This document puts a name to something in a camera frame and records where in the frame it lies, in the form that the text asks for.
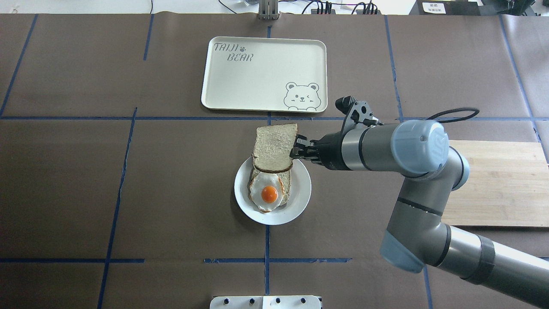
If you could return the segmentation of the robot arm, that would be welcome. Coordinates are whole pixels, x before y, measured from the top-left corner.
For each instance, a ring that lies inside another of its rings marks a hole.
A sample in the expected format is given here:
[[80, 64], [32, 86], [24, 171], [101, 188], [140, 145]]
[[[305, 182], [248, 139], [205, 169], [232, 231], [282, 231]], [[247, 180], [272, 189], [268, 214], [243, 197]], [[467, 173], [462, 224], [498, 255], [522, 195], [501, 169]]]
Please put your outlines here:
[[546, 260], [443, 223], [449, 195], [465, 184], [470, 168], [449, 145], [441, 123], [347, 120], [341, 131], [319, 140], [298, 135], [290, 156], [329, 170], [397, 172], [404, 177], [380, 248], [392, 265], [412, 273], [430, 265], [468, 283], [548, 307]]

